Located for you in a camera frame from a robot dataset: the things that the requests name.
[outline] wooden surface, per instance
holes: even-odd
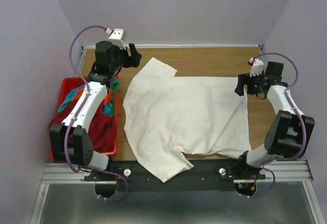
[[[123,130],[125,125],[123,99],[132,78],[152,57],[175,68],[178,71],[176,76],[237,77],[238,74],[250,71],[250,66],[247,64],[248,60],[259,54],[258,48],[138,49],[138,51],[142,54],[139,68],[123,69],[119,74],[119,146],[118,153],[114,156],[115,160],[135,160]],[[94,61],[94,50],[88,50],[82,70],[83,76],[89,73]],[[248,120],[252,149],[263,144],[266,132],[274,117],[273,108],[268,100],[248,96]],[[221,155],[187,154],[185,156],[188,159],[224,158]]]

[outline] teal cloth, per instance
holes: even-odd
[[[63,101],[63,103],[60,105],[59,109],[58,109],[58,113],[62,112],[62,110],[64,110],[69,103],[71,103],[71,101],[75,98],[77,91],[84,88],[85,85],[82,85],[72,91],[70,91],[68,93],[68,95],[66,96],[65,100]]]

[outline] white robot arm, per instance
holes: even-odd
[[[282,63],[269,62],[265,73],[264,64],[260,59],[251,58],[249,64],[251,71],[239,75],[235,92],[240,96],[244,95],[243,86],[247,85],[248,94],[258,96],[258,94],[263,93],[265,98],[271,102],[276,118],[266,134],[264,144],[255,150],[245,152],[240,159],[244,164],[254,168],[260,168],[273,159],[295,159],[294,157],[302,147],[303,139],[303,127],[298,115],[305,124],[307,137],[305,149],[314,127],[314,119],[305,116],[297,108],[287,83],[282,82],[284,67]]]

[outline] white knob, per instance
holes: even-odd
[[[224,168],[219,169],[219,173],[224,176],[226,174],[226,170]]]
[[[130,169],[125,169],[124,170],[124,176],[130,176],[131,175],[131,170]]]

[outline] white connector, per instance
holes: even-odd
[[[105,31],[109,36],[112,33],[112,30],[110,28],[107,28],[107,30]]]
[[[264,63],[260,59],[253,59],[253,58],[250,58],[249,63],[252,64],[250,77],[261,75],[264,69]]]

